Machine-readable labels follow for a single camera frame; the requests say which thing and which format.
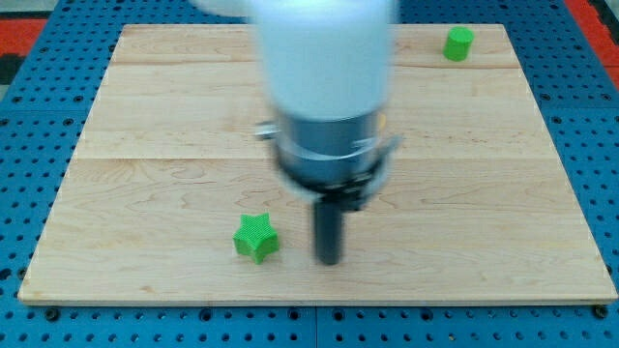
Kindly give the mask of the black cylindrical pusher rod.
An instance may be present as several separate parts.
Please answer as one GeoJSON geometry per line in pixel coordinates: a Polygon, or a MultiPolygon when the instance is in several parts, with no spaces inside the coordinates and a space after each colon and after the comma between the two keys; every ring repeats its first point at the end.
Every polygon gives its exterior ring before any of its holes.
{"type": "Polygon", "coordinates": [[[341,258],[343,210],[332,196],[323,196],[312,205],[314,253],[325,265],[336,265],[341,258]]]}

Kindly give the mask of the grey black tool mount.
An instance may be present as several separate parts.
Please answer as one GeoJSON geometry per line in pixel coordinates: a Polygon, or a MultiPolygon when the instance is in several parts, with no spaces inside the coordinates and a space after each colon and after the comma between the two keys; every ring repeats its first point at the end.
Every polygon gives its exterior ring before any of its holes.
{"type": "Polygon", "coordinates": [[[311,203],[335,202],[360,211],[386,184],[402,137],[385,137],[375,112],[341,120],[278,113],[256,125],[270,143],[281,179],[311,203]]]}

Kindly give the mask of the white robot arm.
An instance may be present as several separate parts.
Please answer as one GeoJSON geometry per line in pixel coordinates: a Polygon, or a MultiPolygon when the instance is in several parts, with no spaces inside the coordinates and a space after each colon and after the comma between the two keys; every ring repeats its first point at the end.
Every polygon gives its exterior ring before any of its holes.
{"type": "Polygon", "coordinates": [[[342,256],[344,214],[361,210],[388,178],[396,136],[381,134],[393,53],[393,1],[192,0],[200,11],[253,28],[275,118],[272,143],[285,180],[308,195],[316,259],[342,256]]]}

